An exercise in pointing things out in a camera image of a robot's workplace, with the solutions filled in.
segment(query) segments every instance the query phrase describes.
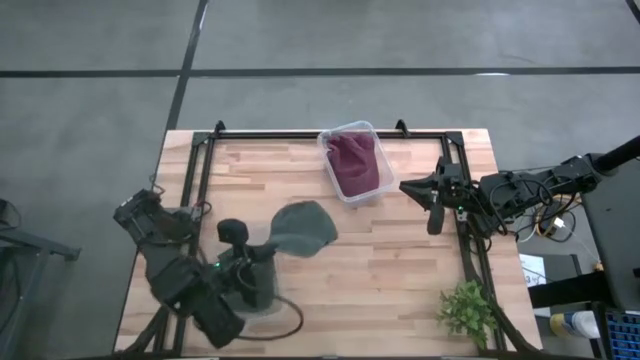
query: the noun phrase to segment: white bottle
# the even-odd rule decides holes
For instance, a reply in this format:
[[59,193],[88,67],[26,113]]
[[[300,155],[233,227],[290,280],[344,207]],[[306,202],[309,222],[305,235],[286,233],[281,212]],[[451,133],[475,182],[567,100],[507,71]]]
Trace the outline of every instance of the white bottle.
[[587,339],[600,338],[600,331],[593,311],[554,314],[549,322],[551,330],[558,336],[576,336]]

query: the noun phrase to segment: gray cloth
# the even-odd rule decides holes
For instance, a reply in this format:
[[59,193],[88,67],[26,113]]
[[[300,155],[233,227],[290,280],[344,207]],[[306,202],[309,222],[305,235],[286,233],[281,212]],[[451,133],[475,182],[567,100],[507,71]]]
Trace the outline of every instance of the gray cloth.
[[276,243],[276,251],[311,257],[338,238],[338,230],[329,214],[315,201],[289,204],[271,220],[267,243]]

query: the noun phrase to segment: blue object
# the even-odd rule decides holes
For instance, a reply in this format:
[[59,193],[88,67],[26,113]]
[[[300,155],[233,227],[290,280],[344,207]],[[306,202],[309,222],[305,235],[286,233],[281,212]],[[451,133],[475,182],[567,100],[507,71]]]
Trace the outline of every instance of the blue object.
[[607,326],[613,358],[640,360],[640,315],[607,312]]

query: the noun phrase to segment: black floor stripe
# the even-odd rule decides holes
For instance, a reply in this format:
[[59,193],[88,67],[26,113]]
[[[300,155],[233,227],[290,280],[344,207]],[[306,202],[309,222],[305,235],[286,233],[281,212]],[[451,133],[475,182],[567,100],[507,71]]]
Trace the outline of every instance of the black floor stripe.
[[640,24],[640,9],[638,9],[638,4],[635,2],[635,0],[625,0],[627,3],[627,6],[629,7],[629,10],[631,10],[631,13],[633,14],[633,16],[635,16],[636,21],[638,22],[638,24]]
[[640,66],[496,67],[496,68],[316,68],[316,69],[210,69],[192,70],[194,78],[355,77],[355,76],[517,76],[640,74]]
[[[192,65],[195,46],[188,54]],[[179,77],[176,99],[184,95],[188,78],[278,78],[364,76],[523,76],[523,75],[616,75],[640,74],[640,66],[592,67],[493,67],[493,68],[292,68],[292,69],[197,69],[197,70],[80,70],[0,71],[0,78],[152,78]]]
[[193,20],[193,27],[191,28],[191,35],[189,36],[189,44],[187,45],[187,51],[184,54],[184,60],[182,61],[182,70],[180,73],[180,77],[178,78],[176,91],[174,92],[173,100],[171,101],[171,109],[169,110],[169,118],[167,119],[165,131],[174,130],[178,126],[180,110],[182,109],[182,102],[184,100],[184,94],[187,90],[190,70],[196,54],[196,48],[198,47],[198,40],[200,39],[202,24],[204,23],[204,17],[207,11],[208,4],[208,0],[200,0],[200,2],[198,2],[198,9],[196,10],[196,16]]
[[180,70],[18,70],[0,71],[0,78],[154,78],[178,77]]

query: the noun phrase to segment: clear plastic tub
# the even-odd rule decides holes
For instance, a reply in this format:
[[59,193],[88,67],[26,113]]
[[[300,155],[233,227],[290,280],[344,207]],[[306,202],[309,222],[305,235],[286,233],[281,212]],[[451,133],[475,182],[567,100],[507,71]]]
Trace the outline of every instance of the clear plastic tub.
[[[333,167],[329,162],[328,153],[331,151],[327,145],[327,141],[330,137],[344,134],[344,133],[366,133],[373,137],[374,141],[374,149],[375,149],[375,157],[376,163],[378,165],[378,175],[380,178],[380,182],[377,189],[373,189],[367,191],[362,194],[358,194],[355,196],[345,196],[340,188],[340,184],[338,183],[338,179],[333,171]],[[333,186],[336,189],[336,193],[340,200],[344,201],[347,205],[352,207],[357,207],[368,203],[372,200],[375,200],[383,193],[391,190],[395,183],[395,174],[393,173],[393,169],[391,168],[391,164],[387,159],[387,156],[382,149],[382,145],[380,144],[380,139],[376,134],[373,126],[367,121],[356,121],[354,123],[350,123],[347,125],[343,125],[331,130],[325,130],[318,135],[318,146],[322,150],[324,156],[322,157],[325,163],[325,167],[327,168],[327,172],[329,173],[329,177],[333,182]]]

